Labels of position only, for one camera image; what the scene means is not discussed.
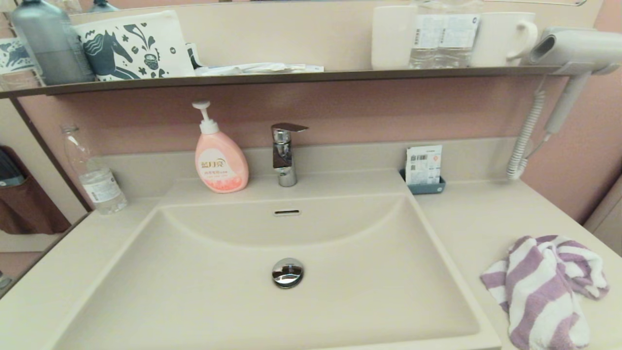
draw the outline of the sink overflow hole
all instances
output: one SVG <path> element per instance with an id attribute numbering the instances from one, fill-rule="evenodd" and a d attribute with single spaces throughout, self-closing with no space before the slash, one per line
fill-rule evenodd
<path id="1" fill-rule="evenodd" d="M 300 210 L 277 210 L 274 212 L 274 216 L 292 216 L 300 215 Z"/>

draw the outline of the pink soap bottle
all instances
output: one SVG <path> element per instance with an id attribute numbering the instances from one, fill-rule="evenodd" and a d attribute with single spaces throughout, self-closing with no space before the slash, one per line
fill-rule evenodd
<path id="1" fill-rule="evenodd" d="M 209 101 L 193 102 L 201 110 L 201 137 L 197 143 L 195 164 L 201 180 L 216 193 L 244 189 L 248 183 L 248 164 L 244 153 L 229 136 L 218 129 L 218 124 L 207 117 Z"/>

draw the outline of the coiled cord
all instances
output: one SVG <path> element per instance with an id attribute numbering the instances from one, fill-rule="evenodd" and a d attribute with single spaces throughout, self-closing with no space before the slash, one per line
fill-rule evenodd
<path id="1" fill-rule="evenodd" d="M 521 133 L 516 140 L 516 144 L 514 144 L 514 151 L 512 152 L 512 157 L 508 163 L 508 169 L 506 170 L 506 175 L 510 180 L 518 180 L 522 173 L 525 171 L 527 167 L 527 162 L 529 157 L 531 157 L 535 152 L 537 152 L 542 145 L 549 140 L 550 134 L 547 134 L 544 139 L 540 142 L 538 147 L 536 147 L 532 153 L 528 156 L 525 155 L 525 151 L 527 150 L 527 145 L 529 144 L 529 140 L 531 139 L 531 134 L 534 132 L 534 128 L 540 119 L 540 115 L 542 114 L 542 109 L 544 108 L 544 101 L 546 99 L 546 92 L 542 90 L 542 86 L 544 84 L 544 80 L 546 79 L 546 75 L 542 78 L 540 85 L 534 92 L 534 102 L 531 106 L 531 110 L 527 116 L 527 120 L 522 125 Z"/>

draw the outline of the shelf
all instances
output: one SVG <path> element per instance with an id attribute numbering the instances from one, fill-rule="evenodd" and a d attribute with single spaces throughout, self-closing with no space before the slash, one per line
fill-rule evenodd
<path id="1" fill-rule="evenodd" d="M 31 88 L 26 90 L 13 90 L 0 92 L 0 98 L 15 98 L 34 95 L 61 95 L 65 93 L 85 93 L 141 88 L 197 87 L 209 85 L 342 82 L 349 80 L 395 80 L 413 78 L 494 77 L 503 75 L 542 75 L 555 72 L 557 69 L 558 67 L 526 66 L 426 70 L 359 70 L 324 73 L 231 75 L 225 77 L 155 78 L 140 80 L 122 80 L 116 82 L 66 84 Z"/>

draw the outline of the mug handle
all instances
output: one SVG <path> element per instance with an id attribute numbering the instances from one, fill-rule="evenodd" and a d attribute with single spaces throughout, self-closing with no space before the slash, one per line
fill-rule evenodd
<path id="1" fill-rule="evenodd" d="M 536 27 L 535 24 L 527 21 L 521 21 L 516 25 L 516 29 L 526 32 L 527 40 L 525 40 L 525 44 L 521 50 L 517 52 L 508 52 L 508 55 L 506 56 L 507 60 L 517 59 L 526 55 L 536 45 L 538 40 L 538 27 Z"/>

